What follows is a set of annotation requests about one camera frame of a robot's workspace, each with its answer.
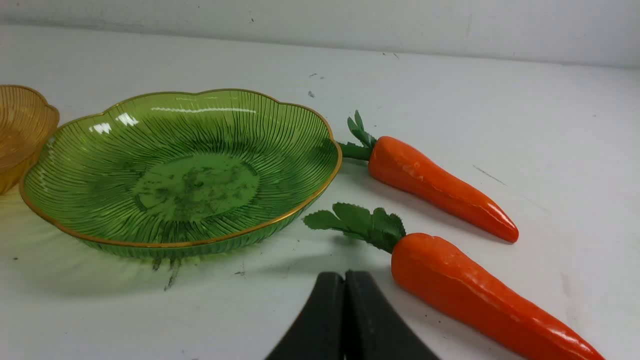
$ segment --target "artificial carrot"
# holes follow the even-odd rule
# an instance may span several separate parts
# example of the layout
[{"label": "artificial carrot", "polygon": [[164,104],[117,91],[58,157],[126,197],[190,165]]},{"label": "artificial carrot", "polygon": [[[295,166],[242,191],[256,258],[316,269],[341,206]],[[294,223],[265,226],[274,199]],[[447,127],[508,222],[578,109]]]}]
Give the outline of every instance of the artificial carrot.
[{"label": "artificial carrot", "polygon": [[519,296],[443,238],[407,235],[384,209],[337,203],[305,217],[312,229],[334,229],[391,253],[395,282],[435,309],[530,360],[604,360],[576,332]]},{"label": "artificial carrot", "polygon": [[510,243],[516,242],[518,228],[488,196],[411,145],[390,136],[375,139],[365,131],[357,111],[355,119],[348,119],[349,129],[363,146],[341,143],[345,158],[368,160],[369,173],[382,183],[417,195]]}]

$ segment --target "black object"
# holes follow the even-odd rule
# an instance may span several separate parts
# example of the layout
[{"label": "black object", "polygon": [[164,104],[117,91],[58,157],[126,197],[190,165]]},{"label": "black object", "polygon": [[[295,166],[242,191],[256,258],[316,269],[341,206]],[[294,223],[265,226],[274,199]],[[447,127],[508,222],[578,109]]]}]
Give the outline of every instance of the black object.
[{"label": "black object", "polygon": [[266,360],[439,360],[368,272],[320,273],[305,307]]}]

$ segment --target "bowl bottom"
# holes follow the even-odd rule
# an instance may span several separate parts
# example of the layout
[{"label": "bowl bottom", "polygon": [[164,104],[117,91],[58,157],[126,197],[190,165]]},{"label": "bowl bottom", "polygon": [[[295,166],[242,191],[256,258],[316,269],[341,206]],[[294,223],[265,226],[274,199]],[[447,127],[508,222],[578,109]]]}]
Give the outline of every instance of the bowl bottom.
[{"label": "bowl bottom", "polygon": [[260,176],[228,154],[192,154],[149,167],[133,187],[140,211],[165,221],[200,222],[247,205]]}]

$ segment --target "white wall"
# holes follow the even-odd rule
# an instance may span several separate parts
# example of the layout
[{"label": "white wall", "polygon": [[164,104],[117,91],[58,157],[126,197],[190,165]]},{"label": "white wall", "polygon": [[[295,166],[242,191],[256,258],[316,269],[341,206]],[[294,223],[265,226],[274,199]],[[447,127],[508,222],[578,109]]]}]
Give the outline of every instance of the white wall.
[{"label": "white wall", "polygon": [[640,0],[1,0],[0,20],[640,67]]}]

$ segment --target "white table surface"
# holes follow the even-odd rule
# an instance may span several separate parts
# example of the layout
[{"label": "white table surface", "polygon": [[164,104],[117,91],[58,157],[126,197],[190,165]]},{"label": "white table surface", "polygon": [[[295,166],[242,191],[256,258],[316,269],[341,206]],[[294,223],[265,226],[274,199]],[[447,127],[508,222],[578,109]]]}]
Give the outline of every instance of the white table surface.
[{"label": "white table surface", "polygon": [[[308,212],[338,200],[384,206],[606,358],[637,357],[638,71],[0,25],[0,83],[42,92],[61,123],[148,92],[233,87],[310,106],[350,140],[357,108],[374,136],[413,144],[492,197],[520,239],[507,245],[352,162]],[[80,244],[15,189],[0,198],[0,240],[3,359],[263,359],[317,273],[349,268],[370,271],[443,360],[519,359],[396,287],[388,254],[300,220],[260,245],[187,262],[168,291],[166,265],[153,272]]]}]

